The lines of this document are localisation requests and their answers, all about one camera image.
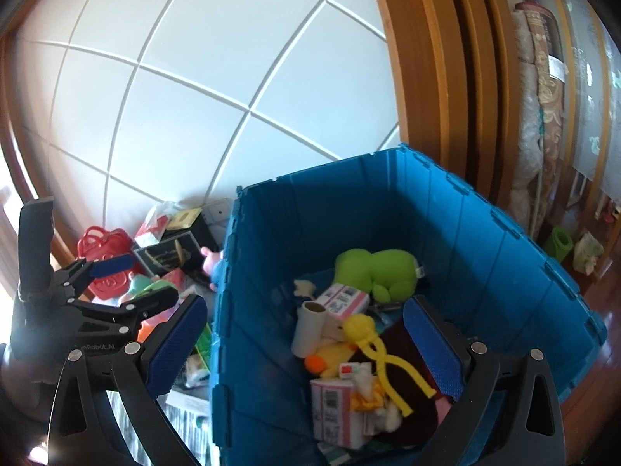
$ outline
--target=green rolled mat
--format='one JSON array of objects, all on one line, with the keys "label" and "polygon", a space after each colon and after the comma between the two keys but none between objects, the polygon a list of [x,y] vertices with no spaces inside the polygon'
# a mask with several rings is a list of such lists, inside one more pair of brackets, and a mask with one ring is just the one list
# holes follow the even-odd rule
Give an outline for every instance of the green rolled mat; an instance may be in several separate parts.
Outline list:
[{"label": "green rolled mat", "polygon": [[574,242],[569,236],[569,233],[560,226],[554,226],[552,233],[543,244],[543,251],[550,257],[556,259],[559,263],[563,262],[563,259],[571,249],[574,248]]}]

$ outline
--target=green plush toy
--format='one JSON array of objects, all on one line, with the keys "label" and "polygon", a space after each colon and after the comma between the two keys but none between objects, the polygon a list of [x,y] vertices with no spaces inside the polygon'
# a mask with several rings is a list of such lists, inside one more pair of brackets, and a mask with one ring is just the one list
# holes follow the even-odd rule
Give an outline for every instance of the green plush toy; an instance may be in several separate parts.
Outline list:
[{"label": "green plush toy", "polygon": [[404,250],[370,253],[350,249],[334,263],[334,283],[371,294],[379,303],[403,302],[414,294],[418,282],[418,262]]}]

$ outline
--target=yellow snowball clip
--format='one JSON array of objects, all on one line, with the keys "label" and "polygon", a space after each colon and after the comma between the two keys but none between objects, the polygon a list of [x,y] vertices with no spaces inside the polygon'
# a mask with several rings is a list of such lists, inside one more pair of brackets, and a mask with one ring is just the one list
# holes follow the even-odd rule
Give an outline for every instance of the yellow snowball clip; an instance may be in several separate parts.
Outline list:
[{"label": "yellow snowball clip", "polygon": [[343,323],[343,332],[350,342],[358,345],[358,348],[365,356],[375,361],[380,383],[388,397],[401,410],[403,417],[408,417],[412,413],[412,408],[390,385],[386,376],[386,364],[394,364],[406,370],[426,397],[432,398],[435,396],[436,390],[427,383],[416,368],[401,357],[387,353],[386,345],[384,345],[378,332],[375,331],[375,322],[373,322],[371,317],[364,314],[355,314],[349,317]]}]

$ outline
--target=cardboard tube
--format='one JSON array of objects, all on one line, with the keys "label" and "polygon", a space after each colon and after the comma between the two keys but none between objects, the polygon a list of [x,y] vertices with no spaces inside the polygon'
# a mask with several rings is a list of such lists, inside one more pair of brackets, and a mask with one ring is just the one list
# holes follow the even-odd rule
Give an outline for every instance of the cardboard tube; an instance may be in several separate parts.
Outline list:
[{"label": "cardboard tube", "polygon": [[291,344],[293,355],[305,358],[317,350],[327,314],[325,307],[319,303],[314,301],[302,303],[297,310],[296,333]]}]

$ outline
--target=blue gripper pad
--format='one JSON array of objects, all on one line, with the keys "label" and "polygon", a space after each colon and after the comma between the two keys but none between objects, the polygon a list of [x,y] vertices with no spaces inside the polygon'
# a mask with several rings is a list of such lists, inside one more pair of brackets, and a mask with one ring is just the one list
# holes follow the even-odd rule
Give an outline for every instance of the blue gripper pad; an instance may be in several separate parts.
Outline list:
[{"label": "blue gripper pad", "polygon": [[403,323],[440,392],[457,401],[465,388],[460,360],[415,299],[406,301]]},{"label": "blue gripper pad", "polygon": [[102,259],[92,265],[89,275],[93,278],[107,277],[108,275],[114,275],[115,273],[131,269],[134,263],[135,259],[131,254]]},{"label": "blue gripper pad", "polygon": [[141,372],[152,398],[168,394],[207,323],[207,304],[190,295],[168,322],[156,326],[145,341]]}]

